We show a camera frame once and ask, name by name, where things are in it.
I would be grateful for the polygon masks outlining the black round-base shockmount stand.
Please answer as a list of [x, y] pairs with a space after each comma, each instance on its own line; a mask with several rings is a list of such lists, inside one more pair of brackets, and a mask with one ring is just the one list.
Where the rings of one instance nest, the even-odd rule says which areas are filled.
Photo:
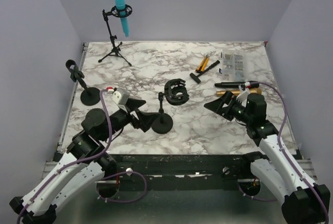
[[186, 81], [177, 78], [167, 81], [163, 91], [158, 93], [159, 117], [154, 121], [151, 128], [157, 134], [166, 134], [173, 128], [173, 119], [163, 108], [164, 99], [171, 106], [181, 106], [189, 101]]

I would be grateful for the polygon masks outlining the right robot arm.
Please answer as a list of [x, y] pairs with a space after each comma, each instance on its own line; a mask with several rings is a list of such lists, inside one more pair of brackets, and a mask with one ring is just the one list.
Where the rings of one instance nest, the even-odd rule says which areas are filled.
[[266, 155], [239, 165], [245, 178], [256, 176], [280, 203], [287, 223], [329, 223], [330, 191], [317, 184], [299, 165], [284, 144], [276, 127], [266, 118], [267, 104], [261, 94], [250, 93], [246, 104], [232, 92], [204, 107], [228, 121], [245, 124], [247, 135]]

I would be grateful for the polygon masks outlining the black microphone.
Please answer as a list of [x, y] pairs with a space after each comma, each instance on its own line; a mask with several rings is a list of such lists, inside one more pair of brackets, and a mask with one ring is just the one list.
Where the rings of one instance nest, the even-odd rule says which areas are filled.
[[234, 89], [239, 88], [239, 86], [242, 88], [258, 88], [260, 85], [257, 81], [233, 81], [215, 83], [214, 86], [216, 88]]

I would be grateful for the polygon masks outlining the black round-base mic stand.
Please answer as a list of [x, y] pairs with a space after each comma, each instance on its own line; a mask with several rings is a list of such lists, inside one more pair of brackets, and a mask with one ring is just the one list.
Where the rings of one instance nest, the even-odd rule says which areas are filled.
[[66, 61], [67, 70], [70, 72], [70, 78], [74, 83], [79, 83], [83, 88], [80, 95], [81, 102], [86, 106], [96, 105], [100, 101], [100, 90], [96, 87], [89, 87], [84, 81], [85, 75], [79, 70], [76, 62], [72, 59]]

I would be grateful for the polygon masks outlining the gold microphone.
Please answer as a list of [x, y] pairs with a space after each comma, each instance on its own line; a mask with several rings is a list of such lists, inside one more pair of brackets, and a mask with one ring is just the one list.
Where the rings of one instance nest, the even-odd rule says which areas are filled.
[[[251, 89], [248, 89], [248, 91], [249, 91], [249, 93], [262, 94], [262, 90], [260, 88], [251, 88]], [[217, 97], [223, 96], [226, 92], [228, 92], [228, 90], [217, 91], [216, 96]], [[241, 91], [239, 91], [239, 90], [231, 90], [230, 92], [232, 92], [236, 96], [238, 96], [241, 93]]]

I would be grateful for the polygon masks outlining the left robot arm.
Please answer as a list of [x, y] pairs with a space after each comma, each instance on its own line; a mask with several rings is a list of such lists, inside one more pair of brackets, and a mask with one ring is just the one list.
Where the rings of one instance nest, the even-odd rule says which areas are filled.
[[82, 122], [83, 130], [72, 138], [67, 150], [49, 174], [25, 196], [16, 196], [10, 206], [17, 223], [54, 223], [58, 213], [87, 186], [118, 175], [116, 160], [107, 153], [109, 144], [126, 125], [146, 132], [157, 118], [139, 108], [145, 100], [114, 98], [118, 110], [109, 115], [107, 107], [91, 109]]

